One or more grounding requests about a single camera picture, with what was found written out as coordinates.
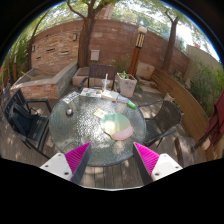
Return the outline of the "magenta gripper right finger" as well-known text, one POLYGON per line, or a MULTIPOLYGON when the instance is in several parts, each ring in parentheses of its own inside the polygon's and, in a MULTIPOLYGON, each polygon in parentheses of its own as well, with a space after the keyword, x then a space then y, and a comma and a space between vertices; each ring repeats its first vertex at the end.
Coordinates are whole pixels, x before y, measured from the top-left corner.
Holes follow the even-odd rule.
POLYGON ((159 155, 153 150, 139 143, 133 143, 133 155, 144 185, 152 183, 152 171, 159 160, 159 155))

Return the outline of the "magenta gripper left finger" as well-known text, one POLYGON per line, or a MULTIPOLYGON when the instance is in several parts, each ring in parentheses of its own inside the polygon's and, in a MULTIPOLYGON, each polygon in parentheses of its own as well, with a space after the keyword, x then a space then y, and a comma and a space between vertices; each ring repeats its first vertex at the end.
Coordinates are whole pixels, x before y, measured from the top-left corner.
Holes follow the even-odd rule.
POLYGON ((65 154, 66 161, 72 171, 71 181, 73 183, 80 184, 91 153, 91 143, 88 142, 65 154))

